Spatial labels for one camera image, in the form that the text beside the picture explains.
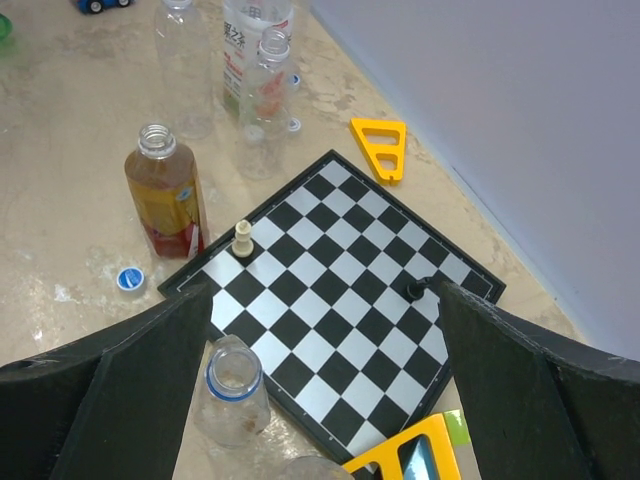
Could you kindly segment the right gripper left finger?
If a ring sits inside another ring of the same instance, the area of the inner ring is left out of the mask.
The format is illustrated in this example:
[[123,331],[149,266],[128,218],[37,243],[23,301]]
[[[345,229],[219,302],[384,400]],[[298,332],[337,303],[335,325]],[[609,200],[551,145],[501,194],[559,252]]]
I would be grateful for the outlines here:
[[1,368],[4,479],[170,479],[212,292],[156,306]]

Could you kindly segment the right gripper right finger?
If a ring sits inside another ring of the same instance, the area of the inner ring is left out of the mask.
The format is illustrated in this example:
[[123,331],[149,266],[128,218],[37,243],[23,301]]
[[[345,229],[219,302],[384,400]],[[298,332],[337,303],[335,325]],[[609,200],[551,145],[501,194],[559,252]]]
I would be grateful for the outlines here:
[[639,364],[444,282],[439,312],[484,479],[636,479]]

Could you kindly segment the blue label clear bottle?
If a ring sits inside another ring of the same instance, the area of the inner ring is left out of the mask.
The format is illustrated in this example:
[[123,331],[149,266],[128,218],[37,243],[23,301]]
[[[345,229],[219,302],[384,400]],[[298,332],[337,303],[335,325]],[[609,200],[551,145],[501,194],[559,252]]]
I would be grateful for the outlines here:
[[270,424],[261,361],[239,337],[213,343],[196,388],[194,416],[205,435],[230,449],[248,445]]

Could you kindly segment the blue white bottle cap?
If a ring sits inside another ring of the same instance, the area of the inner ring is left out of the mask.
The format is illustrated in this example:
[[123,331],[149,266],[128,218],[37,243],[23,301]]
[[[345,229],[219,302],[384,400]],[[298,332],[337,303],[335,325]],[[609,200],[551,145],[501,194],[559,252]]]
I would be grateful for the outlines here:
[[146,277],[144,272],[134,266],[123,268],[116,276],[118,288],[127,293],[141,291],[145,288]]

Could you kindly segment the brown tea bottle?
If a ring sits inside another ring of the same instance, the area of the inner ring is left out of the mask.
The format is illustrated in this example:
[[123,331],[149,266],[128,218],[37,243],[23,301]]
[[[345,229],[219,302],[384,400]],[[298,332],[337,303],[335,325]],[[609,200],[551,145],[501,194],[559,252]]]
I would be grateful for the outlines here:
[[169,127],[151,123],[138,134],[124,171],[140,223],[155,254],[190,259],[204,250],[206,216],[196,158]]

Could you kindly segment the clear bottle yellow cap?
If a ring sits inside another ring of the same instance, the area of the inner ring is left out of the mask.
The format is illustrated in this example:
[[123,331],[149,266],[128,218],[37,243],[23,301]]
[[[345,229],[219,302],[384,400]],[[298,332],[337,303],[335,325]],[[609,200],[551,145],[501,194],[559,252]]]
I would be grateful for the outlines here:
[[302,456],[288,460],[274,474],[275,480],[353,480],[341,465],[321,457]]

